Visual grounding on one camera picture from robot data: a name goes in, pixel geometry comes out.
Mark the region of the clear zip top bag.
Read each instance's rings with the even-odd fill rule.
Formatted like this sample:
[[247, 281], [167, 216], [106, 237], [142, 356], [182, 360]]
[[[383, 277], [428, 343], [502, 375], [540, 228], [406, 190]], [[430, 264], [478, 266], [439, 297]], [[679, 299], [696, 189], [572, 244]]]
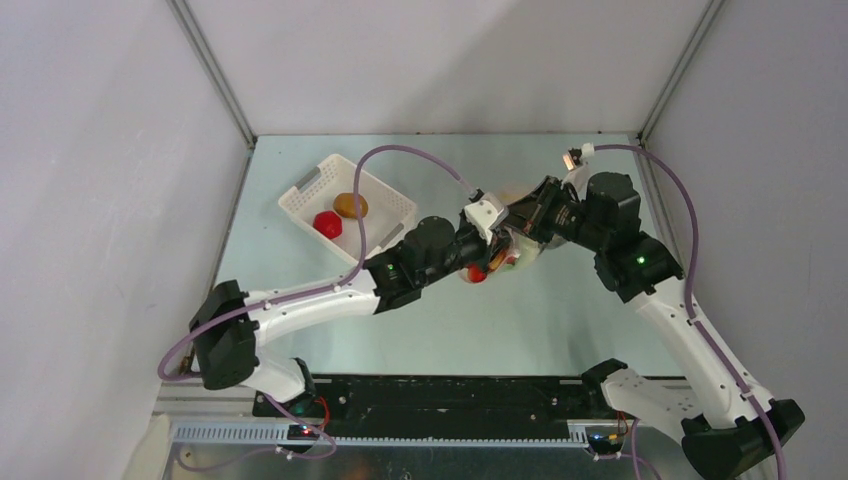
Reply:
[[[548, 243], [538, 243], [517, 233], [511, 233], [509, 245], [503, 247], [483, 270], [487, 273], [487, 278], [499, 273], [520, 270], [528, 267], [544, 251], [554, 250], [565, 244], [566, 240], [559, 236], [554, 236]], [[458, 276], [469, 283], [466, 269], [461, 270]]]

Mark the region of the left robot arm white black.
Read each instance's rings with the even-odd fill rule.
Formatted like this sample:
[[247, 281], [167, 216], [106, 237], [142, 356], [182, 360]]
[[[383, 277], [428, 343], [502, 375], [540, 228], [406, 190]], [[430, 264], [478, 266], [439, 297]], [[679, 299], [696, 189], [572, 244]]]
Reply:
[[371, 316], [420, 299], [424, 288], [490, 259], [496, 221], [460, 218], [460, 226], [427, 217], [390, 249], [366, 260], [351, 278], [274, 298], [270, 291], [244, 292], [235, 280], [213, 288], [190, 321], [203, 386], [223, 390], [238, 385], [270, 395], [292, 416], [304, 416], [316, 403], [305, 362], [270, 359], [274, 340], [330, 320]]

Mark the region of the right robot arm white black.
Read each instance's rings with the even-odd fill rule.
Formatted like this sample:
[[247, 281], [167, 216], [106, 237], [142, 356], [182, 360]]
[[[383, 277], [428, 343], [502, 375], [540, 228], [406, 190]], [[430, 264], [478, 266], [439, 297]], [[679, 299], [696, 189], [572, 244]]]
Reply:
[[540, 244], [562, 239], [592, 252], [602, 284], [654, 329], [689, 386], [680, 394], [609, 359], [583, 374], [585, 411], [627, 413], [678, 443], [705, 479], [733, 479], [778, 450], [804, 414], [777, 400], [742, 366], [689, 297], [681, 266], [641, 228], [639, 193], [629, 176], [593, 175], [584, 196], [547, 177], [510, 203], [504, 225]]

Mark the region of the brown toy potato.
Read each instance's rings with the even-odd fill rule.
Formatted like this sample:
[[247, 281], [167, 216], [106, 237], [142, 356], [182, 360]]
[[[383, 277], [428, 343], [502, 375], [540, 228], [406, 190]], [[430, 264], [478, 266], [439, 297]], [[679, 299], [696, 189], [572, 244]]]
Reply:
[[353, 192], [338, 194], [333, 200], [332, 207], [340, 217], [346, 219], [364, 218], [369, 213], [367, 200]]

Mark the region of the red toy apple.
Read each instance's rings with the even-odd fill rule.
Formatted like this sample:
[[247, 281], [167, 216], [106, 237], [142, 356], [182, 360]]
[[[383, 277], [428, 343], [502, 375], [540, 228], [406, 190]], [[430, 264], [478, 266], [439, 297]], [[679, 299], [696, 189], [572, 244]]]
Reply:
[[344, 232], [342, 218], [332, 210], [316, 214], [313, 218], [312, 227], [328, 240], [334, 240]]

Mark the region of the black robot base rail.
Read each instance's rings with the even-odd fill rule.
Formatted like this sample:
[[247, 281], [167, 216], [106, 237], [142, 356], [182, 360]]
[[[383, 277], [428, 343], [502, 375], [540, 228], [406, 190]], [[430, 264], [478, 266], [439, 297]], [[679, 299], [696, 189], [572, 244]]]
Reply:
[[448, 439], [567, 438], [576, 420], [611, 420], [601, 382], [625, 363], [578, 377], [321, 374], [285, 411], [342, 436]]

